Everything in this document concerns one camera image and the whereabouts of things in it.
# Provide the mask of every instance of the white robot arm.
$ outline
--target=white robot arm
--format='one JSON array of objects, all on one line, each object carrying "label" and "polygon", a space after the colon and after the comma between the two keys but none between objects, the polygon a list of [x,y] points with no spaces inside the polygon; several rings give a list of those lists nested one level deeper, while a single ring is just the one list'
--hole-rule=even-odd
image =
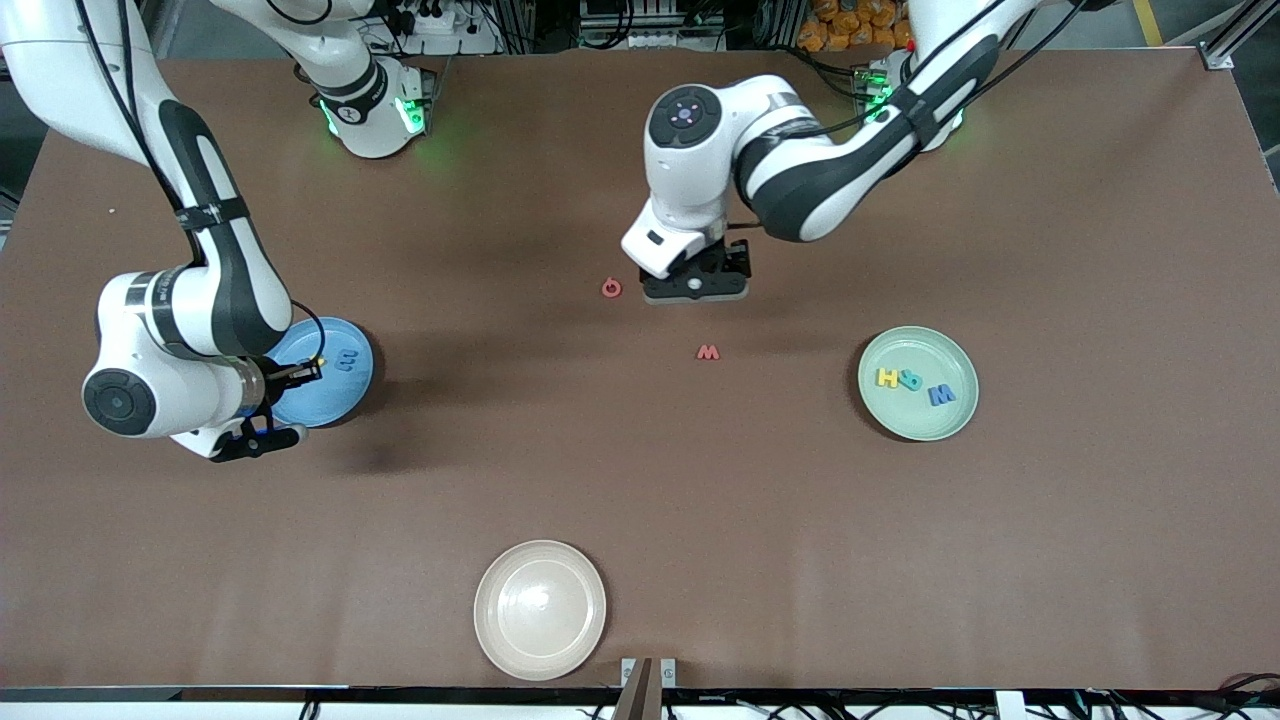
[{"label": "white robot arm", "polygon": [[99,357],[82,386],[88,415],[216,461],[297,445],[306,428],[275,427],[270,406],[319,365],[264,356],[289,327],[289,295],[212,133],[160,77],[132,0],[0,0],[0,47],[51,128],[155,170],[192,247],[189,264],[102,290]]},{"label": "white robot arm", "polygon": [[212,0],[280,44],[320,94],[330,131],[355,155],[385,158],[426,128],[435,74],[374,58],[351,20],[372,0]]},{"label": "white robot arm", "polygon": [[[745,241],[723,243],[731,184],[773,237],[813,242],[833,231],[876,183],[941,143],[995,68],[1004,35],[1042,1],[911,0],[910,79],[840,145],[776,76],[686,85],[658,99],[644,141],[649,201],[622,238],[646,300],[745,293]],[[1073,1],[1078,10],[1085,0]]]}]

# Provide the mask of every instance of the table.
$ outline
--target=table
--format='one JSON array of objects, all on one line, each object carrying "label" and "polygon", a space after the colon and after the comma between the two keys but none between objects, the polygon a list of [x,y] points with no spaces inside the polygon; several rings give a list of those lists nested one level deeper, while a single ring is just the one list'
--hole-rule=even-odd
[{"label": "table", "polygon": [[[6,684],[518,684],[471,602],[539,537],[609,592],[564,685],[644,655],[694,687],[1280,665],[1280,201],[1194,51],[1046,53],[823,242],[749,233],[749,299],[667,307],[617,247],[648,108],[777,72],[845,117],[794,59],[457,59],[433,137],[381,161],[287,63],[164,72],[291,292],[365,327],[383,373],[256,461],[96,429],[99,290],[186,246],[145,169],[50,137],[0,263]],[[899,324],[978,368],[952,439],[899,442],[854,400],[859,347]]]}]

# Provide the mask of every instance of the black cable wire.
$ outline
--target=black cable wire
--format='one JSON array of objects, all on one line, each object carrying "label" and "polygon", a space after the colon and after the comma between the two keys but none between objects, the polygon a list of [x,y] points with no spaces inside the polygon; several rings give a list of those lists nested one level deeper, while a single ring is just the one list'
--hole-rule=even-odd
[{"label": "black cable wire", "polygon": [[[951,36],[947,37],[946,41],[943,41],[942,45],[940,45],[938,49],[933,51],[932,55],[929,55],[928,58],[924,59],[923,63],[920,63],[920,67],[913,74],[919,74],[919,73],[924,72],[924,69],[929,67],[929,63],[932,63],[933,60],[936,60],[938,58],[938,55],[942,54],[943,50],[946,50],[947,47],[950,47],[952,42],[960,40],[960,37],[963,37],[964,33],[966,33],[970,29],[973,29],[974,26],[977,26],[978,23],[980,23],[983,19],[986,19],[987,15],[989,15],[991,13],[993,13],[996,10],[996,8],[1000,8],[1006,1],[1007,0],[996,0],[991,5],[987,5],[986,8],[983,8],[983,10],[980,13],[978,13],[977,15],[974,15],[973,19],[970,19],[968,23],[965,23],[964,26],[961,26],[960,29],[957,29],[954,33],[951,33]],[[1024,55],[1023,58],[1019,58],[1019,60],[1021,60],[1024,58],[1027,58],[1027,55]],[[819,137],[819,136],[823,136],[823,135],[829,135],[829,133],[833,133],[833,132],[837,132],[837,131],[842,131],[845,128],[851,128],[851,127],[861,123],[867,118],[874,115],[878,111],[879,111],[879,108],[870,108],[870,109],[868,109],[868,110],[865,110],[863,113],[859,113],[858,115],[854,115],[852,118],[849,118],[847,120],[838,122],[838,123],[836,123],[833,126],[820,127],[820,128],[813,128],[813,129],[805,129],[805,131],[788,132],[788,133],[783,135],[783,138],[800,140],[800,138],[805,138],[805,137]]]},{"label": "black cable wire", "polygon": [[1007,68],[1005,68],[998,76],[995,77],[995,79],[992,79],[992,81],[987,82],[986,85],[983,85],[982,87],[979,87],[977,90],[977,92],[974,92],[973,95],[970,95],[968,100],[965,100],[964,102],[960,104],[960,106],[957,106],[955,110],[951,110],[950,113],[947,113],[947,117],[942,118],[942,122],[938,123],[938,124],[940,126],[947,124],[951,120],[951,118],[956,117],[956,114],[960,113],[960,110],[964,110],[965,108],[968,108],[973,101],[975,101],[979,97],[982,97],[983,95],[986,95],[988,90],[991,90],[992,87],[996,87],[997,85],[1000,85],[1001,82],[1004,82],[1005,78],[1007,78],[1009,76],[1014,74],[1018,70],[1018,68],[1025,65],[1027,60],[1030,60],[1032,58],[1034,58],[1036,54],[1039,53],[1041,50],[1043,50],[1046,45],[1048,45],[1050,42],[1052,42],[1053,38],[1057,37],[1057,35],[1060,32],[1062,32],[1064,29],[1066,29],[1066,26],[1075,18],[1075,15],[1080,14],[1082,9],[1084,9],[1084,3],[1080,3],[1080,4],[1075,5],[1074,8],[1071,8],[1071,10],[1066,15],[1064,15],[1062,19],[1056,26],[1053,26],[1053,29],[1051,29],[1048,32],[1048,35],[1046,35],[1044,37],[1042,37],[1039,40],[1039,42],[1037,42],[1036,45],[1033,45],[1032,49],[1028,50],[1021,58],[1014,60],[1012,64],[1010,64]]},{"label": "black cable wire", "polygon": [[872,710],[872,711],[870,711],[870,712],[868,712],[867,715],[863,715],[863,720],[872,720],[872,717],[876,717],[876,716],[877,716],[877,715],[879,715],[881,712],[883,712],[883,711],[888,710],[888,706],[890,706],[890,705],[893,705],[893,703],[887,703],[887,705],[882,705],[882,706],[879,706],[879,707],[877,707],[877,708]]},{"label": "black cable wire", "polygon": [[[516,45],[517,47],[524,47],[524,46],[525,46],[525,44],[524,44],[524,42],[512,42],[512,41],[511,41],[511,38],[512,38],[512,35],[511,35],[511,33],[509,33],[509,32],[507,31],[507,28],[504,28],[504,27],[502,26],[502,23],[499,23],[498,20],[495,20],[495,19],[493,18],[493,15],[492,15],[492,14],[489,13],[489,6],[488,6],[488,5],[485,5],[484,3],[476,3],[475,5],[479,5],[479,6],[480,6],[480,12],[481,12],[481,13],[484,13],[484,18],[485,18],[486,20],[489,20],[489,24],[490,24],[490,26],[493,26],[493,29],[494,29],[495,32],[499,32],[499,33],[502,33],[502,38],[507,41],[507,50],[506,50],[506,54],[507,54],[507,55],[512,55],[512,54],[513,54],[513,53],[511,53],[511,46],[512,46],[512,45]],[[532,45],[532,40],[530,40],[530,38],[527,38],[527,37],[524,37],[524,36],[521,36],[521,35],[516,35],[515,37],[516,37],[517,40],[522,40],[522,41],[525,41],[525,42],[527,42],[527,44]]]},{"label": "black cable wire", "polygon": [[[303,304],[301,304],[301,302],[298,302],[297,300],[293,300],[293,299],[291,299],[289,302],[293,304],[293,306],[297,307],[298,310],[302,310],[303,313],[306,313],[307,315],[310,315],[311,320],[315,322],[315,324],[316,324],[316,329],[320,331],[320,347],[316,348],[316,354],[312,355],[311,360],[310,360],[310,364],[317,365],[320,363],[320,359],[324,357],[324,324],[320,322],[320,318],[316,316],[316,314],[312,313],[311,309],[307,307],[306,305],[303,305]],[[319,703],[316,703],[316,706],[317,706],[316,712],[319,714],[320,712]]]},{"label": "black cable wire", "polygon": [[1258,683],[1258,682],[1262,682],[1262,680],[1280,680],[1280,674],[1276,674],[1276,673],[1254,673],[1253,675],[1248,675],[1245,678],[1242,678],[1242,679],[1239,679],[1239,680],[1236,680],[1236,682],[1234,682],[1234,683],[1231,683],[1229,685],[1222,685],[1221,688],[1217,688],[1213,692],[1229,693],[1229,692],[1238,691],[1238,689],[1240,689],[1240,688],[1243,688],[1245,685],[1252,685],[1253,683]]},{"label": "black cable wire", "polygon": [[1116,696],[1116,698],[1120,702],[1123,702],[1125,705],[1132,705],[1132,706],[1137,707],[1138,712],[1142,712],[1147,717],[1151,717],[1151,720],[1165,720],[1162,716],[1160,716],[1158,714],[1153,712],[1149,707],[1147,707],[1146,705],[1142,705],[1140,702],[1134,702],[1132,700],[1128,700],[1126,697],[1124,697],[1123,694],[1120,694],[1116,691],[1111,691],[1111,694]]},{"label": "black cable wire", "polygon": [[129,115],[138,118],[138,97],[133,90],[133,36],[129,35],[128,0],[116,0],[115,12],[120,15],[120,55],[124,65],[124,95],[128,100]]},{"label": "black cable wire", "polygon": [[1027,32],[1027,26],[1032,24],[1032,18],[1036,17],[1037,9],[1038,8],[1032,8],[1030,10],[1028,10],[1027,14],[1023,15],[1021,22],[1018,23],[1018,27],[1009,33],[1004,44],[1006,50],[1012,49],[1014,45],[1018,42],[1018,40],[1023,37],[1023,33]]},{"label": "black cable wire", "polygon": [[936,710],[936,711],[946,715],[951,720],[960,720],[960,710],[956,706],[954,706],[954,705],[951,706],[951,712],[947,712],[945,708],[938,707],[937,705],[931,705],[929,707],[932,710]]},{"label": "black cable wire", "polygon": [[328,20],[329,19],[329,13],[333,12],[333,0],[324,0],[324,13],[320,13],[319,18],[312,18],[310,20],[301,20],[298,18],[291,17],[288,13],[285,13],[284,10],[282,10],[279,6],[276,6],[276,4],[273,0],[266,0],[266,4],[270,5],[273,10],[275,10],[276,15],[280,15],[282,18],[289,20],[291,23],[300,24],[300,26],[320,24],[320,23]]},{"label": "black cable wire", "polygon": [[1103,693],[1102,697],[1105,697],[1106,701],[1107,701],[1107,705],[1111,706],[1111,719],[1112,720],[1129,720],[1129,716],[1125,715],[1124,708],[1120,707],[1120,703],[1116,702],[1116,698],[1112,697],[1111,693]]},{"label": "black cable wire", "polygon": [[782,717],[782,714],[786,712],[787,710],[799,710],[800,714],[808,717],[809,720],[818,720],[817,717],[813,716],[813,712],[809,712],[808,710],[800,707],[799,705],[783,705],[777,710],[774,710],[773,712],[771,712],[769,716],[765,717],[764,720],[780,720]]},{"label": "black cable wire", "polygon": [[408,58],[410,54],[404,51],[404,45],[399,41],[399,36],[396,35],[394,29],[392,29],[390,13],[392,9],[389,5],[378,5],[378,17],[381,18],[383,26],[387,27],[387,35],[392,36],[392,42],[396,44],[396,53],[387,53],[387,55],[390,55],[397,60],[403,60],[404,58]]},{"label": "black cable wire", "polygon": [[837,76],[854,77],[854,70],[849,68],[841,68],[840,65],[823,63],[822,60],[814,58],[813,54],[810,54],[808,50],[800,47],[792,47],[790,45],[771,45],[768,47],[764,47],[764,50],[781,50],[812,68],[823,69],[827,70],[828,73]]},{"label": "black cable wire", "polygon": [[311,693],[302,693],[302,712],[298,712],[298,720],[316,720],[320,717],[320,701],[311,700]]},{"label": "black cable wire", "polygon": [[[129,127],[133,140],[137,141],[143,158],[147,160],[147,165],[150,165],[151,172],[155,173],[156,181],[160,182],[160,188],[164,190],[165,197],[169,200],[169,205],[173,206],[175,213],[182,210],[182,201],[178,199],[178,193],[174,192],[173,187],[169,186],[169,181],[165,179],[164,174],[160,172],[160,167],[156,163],[155,156],[151,154],[151,147],[147,146],[146,138],[142,135],[142,127],[138,124],[137,119],[129,114],[129,109],[124,104],[124,99],[120,97],[120,88],[118,88],[115,86],[115,81],[111,79],[111,70],[106,64],[106,59],[102,56],[102,47],[97,44],[97,35],[93,32],[93,24],[88,19],[88,9],[84,8],[84,0],[74,0],[74,3],[76,13],[79,15],[81,24],[84,26],[84,35],[88,36],[90,50],[92,50],[93,59],[97,61],[97,68],[102,73],[102,79],[106,81],[106,87],[111,92],[111,99],[115,100],[115,106],[119,108],[120,114],[124,115],[124,123]],[[128,36],[122,40],[125,45],[129,44]]]},{"label": "black cable wire", "polygon": [[[93,32],[93,23],[90,22],[88,8],[84,6],[84,0],[74,0],[76,14],[79,17],[81,24],[84,27],[84,35],[88,38],[90,50],[93,54],[93,60],[97,63],[99,72],[102,73],[102,81],[106,82],[106,88],[111,94],[111,99],[115,101],[116,109],[120,110],[120,115],[124,117],[124,124],[129,129],[129,135],[133,136],[134,142],[138,143],[138,150],[142,151],[142,158],[146,160],[147,168],[151,174],[155,176],[156,182],[160,184],[160,190],[164,192],[165,200],[169,201],[169,206],[174,213],[182,210],[182,199],[178,197],[178,192],[174,191],[173,186],[169,184],[169,179],[164,177],[160,172],[160,164],[156,163],[155,155],[151,152],[151,146],[147,145],[146,136],[142,133],[142,124],[136,113],[131,113],[124,97],[120,96],[120,88],[116,87],[115,81],[111,78],[111,69],[106,64],[106,58],[102,56],[102,47],[97,44],[97,33]],[[127,13],[123,1],[116,5],[116,12]],[[122,27],[128,27],[128,15],[120,20]],[[133,40],[128,32],[120,37],[120,46],[123,49],[124,58],[127,58],[125,67],[131,67],[131,70],[125,74],[125,92],[132,97],[134,96],[133,90]],[[187,231],[187,246],[191,249],[191,264],[204,265],[205,252],[200,249],[200,243],[196,242],[196,233]]]},{"label": "black cable wire", "polygon": [[612,50],[622,42],[626,41],[627,36],[631,35],[631,27],[636,19],[636,6],[635,0],[626,0],[626,5],[618,9],[618,27],[613,31],[608,40],[600,45],[593,45],[585,40],[579,40],[582,47],[590,47],[591,50]]}]

